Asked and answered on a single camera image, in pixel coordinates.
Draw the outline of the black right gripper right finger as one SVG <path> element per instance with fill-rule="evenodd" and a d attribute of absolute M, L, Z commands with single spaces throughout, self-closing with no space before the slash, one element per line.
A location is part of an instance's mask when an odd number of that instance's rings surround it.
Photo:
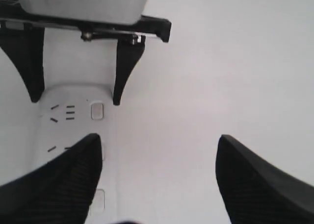
<path fill-rule="evenodd" d="M 221 135 L 215 176 L 233 224 L 312 224 L 314 187 L 267 162 L 231 135 Z"/>

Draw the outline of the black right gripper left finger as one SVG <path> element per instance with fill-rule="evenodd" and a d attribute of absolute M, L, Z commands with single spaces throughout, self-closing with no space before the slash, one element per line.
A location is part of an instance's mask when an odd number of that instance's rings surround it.
<path fill-rule="evenodd" d="M 0 187 L 2 224 L 83 224 L 102 172 L 102 144 L 86 135 L 42 167 Z"/>

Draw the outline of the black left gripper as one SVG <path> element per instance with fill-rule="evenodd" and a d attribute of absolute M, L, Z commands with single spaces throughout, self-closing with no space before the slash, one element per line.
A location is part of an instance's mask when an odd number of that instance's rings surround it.
<path fill-rule="evenodd" d="M 78 30 L 81 39 L 119 39 L 116 49 L 116 72 L 113 104 L 120 105 L 126 83 L 142 57 L 146 37 L 168 43 L 171 22 L 167 19 L 141 16 L 133 25 L 88 22 L 55 18 L 25 12 L 18 0 L 0 0 L 0 21 L 34 27 L 25 30 L 0 29 L 0 48 L 20 74 L 32 103 L 37 103 L 44 90 L 44 28 Z"/>

